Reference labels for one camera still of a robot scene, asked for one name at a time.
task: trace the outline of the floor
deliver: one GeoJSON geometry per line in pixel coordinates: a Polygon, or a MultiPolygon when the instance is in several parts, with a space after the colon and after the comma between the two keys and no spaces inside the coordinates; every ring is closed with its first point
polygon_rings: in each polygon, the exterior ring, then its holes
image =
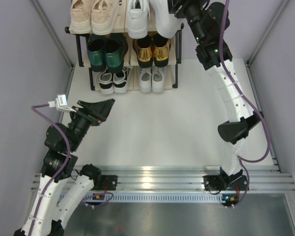
{"type": "Polygon", "coordinates": [[[236,209],[212,204],[79,206],[65,236],[295,236],[284,195],[250,194],[236,209]]]}
{"type": "MultiPolygon", "coordinates": [[[[241,59],[235,59],[236,73],[248,98],[254,101],[241,59]]],[[[197,60],[179,65],[178,89],[162,94],[102,95],[89,88],[87,68],[75,69],[68,104],[78,100],[96,102],[116,99],[107,121],[91,127],[76,155],[77,165],[99,166],[220,166],[229,150],[219,137],[217,126],[227,121],[219,93],[197,60]]],[[[63,123],[70,122],[68,114],[63,123]]],[[[251,130],[243,157],[257,159],[266,149],[261,124],[251,130]]],[[[255,165],[273,166],[269,155],[255,165]]]]}

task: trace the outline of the sneaker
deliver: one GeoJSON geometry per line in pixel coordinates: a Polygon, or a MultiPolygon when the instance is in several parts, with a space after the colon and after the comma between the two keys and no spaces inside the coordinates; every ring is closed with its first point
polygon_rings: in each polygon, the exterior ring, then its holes
{"type": "Polygon", "coordinates": [[[107,69],[99,76],[98,83],[102,94],[112,94],[114,92],[113,75],[107,69]]]}
{"type": "Polygon", "coordinates": [[[152,37],[133,40],[133,49],[137,54],[138,63],[141,68],[149,68],[153,65],[152,37]]]}
{"type": "Polygon", "coordinates": [[[124,67],[121,72],[114,74],[114,91],[124,93],[128,90],[130,68],[124,67]]]}
{"type": "Polygon", "coordinates": [[[107,35],[113,31],[119,12],[117,0],[96,0],[92,6],[91,19],[93,33],[107,35]]]}
{"type": "Polygon", "coordinates": [[[105,36],[92,34],[89,38],[87,50],[92,71],[102,72],[106,69],[105,63],[105,36]]]}
{"type": "Polygon", "coordinates": [[[141,92],[151,92],[152,90],[152,72],[150,68],[138,67],[137,76],[141,92]]]}
{"type": "Polygon", "coordinates": [[[129,0],[127,9],[130,38],[144,38],[148,34],[148,0],[129,0]]]}
{"type": "Polygon", "coordinates": [[[122,33],[112,33],[105,42],[105,61],[108,71],[119,73],[123,69],[123,57],[128,51],[128,43],[122,33]]]}
{"type": "Polygon", "coordinates": [[[156,67],[152,68],[152,91],[161,93],[164,91],[165,79],[167,76],[167,67],[156,67]]]}
{"type": "Polygon", "coordinates": [[[172,38],[180,29],[183,19],[177,19],[173,14],[168,13],[166,0],[149,0],[149,2],[155,11],[157,32],[165,38],[172,38]]]}
{"type": "Polygon", "coordinates": [[[171,48],[171,40],[162,37],[160,34],[153,36],[154,43],[154,64],[156,67],[165,67],[168,65],[169,50],[171,48]]]}
{"type": "Polygon", "coordinates": [[[70,15],[71,25],[75,30],[85,30],[91,32],[90,9],[92,0],[73,0],[70,15]]]}

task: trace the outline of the black and white shoe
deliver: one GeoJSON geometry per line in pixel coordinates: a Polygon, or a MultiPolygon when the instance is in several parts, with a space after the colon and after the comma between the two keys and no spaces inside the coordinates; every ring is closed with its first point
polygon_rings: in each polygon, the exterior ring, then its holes
{"type": "Polygon", "coordinates": [[[128,90],[130,68],[124,67],[121,72],[114,74],[114,90],[117,93],[124,93],[128,90]]]}
{"type": "Polygon", "coordinates": [[[106,69],[103,71],[98,79],[100,91],[102,94],[112,94],[114,92],[113,74],[106,69]]]}

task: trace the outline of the beige shoe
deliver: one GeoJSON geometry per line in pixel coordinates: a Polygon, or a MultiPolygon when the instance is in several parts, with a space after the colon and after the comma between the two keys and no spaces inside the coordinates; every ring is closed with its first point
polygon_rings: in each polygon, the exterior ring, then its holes
{"type": "Polygon", "coordinates": [[[96,0],[92,6],[91,19],[93,33],[110,34],[119,12],[118,0],[96,0]]]}
{"type": "Polygon", "coordinates": [[[91,32],[92,25],[90,20],[90,11],[93,0],[73,0],[70,15],[71,25],[75,30],[91,32]]]}

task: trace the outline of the cable connector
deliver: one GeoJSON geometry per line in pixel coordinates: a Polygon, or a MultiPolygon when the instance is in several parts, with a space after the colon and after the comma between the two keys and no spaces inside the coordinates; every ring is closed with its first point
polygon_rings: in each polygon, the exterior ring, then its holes
{"type": "Polygon", "coordinates": [[[56,107],[57,111],[60,112],[77,112],[68,106],[67,98],[65,94],[58,94],[55,101],[48,102],[49,107],[56,107]]]}

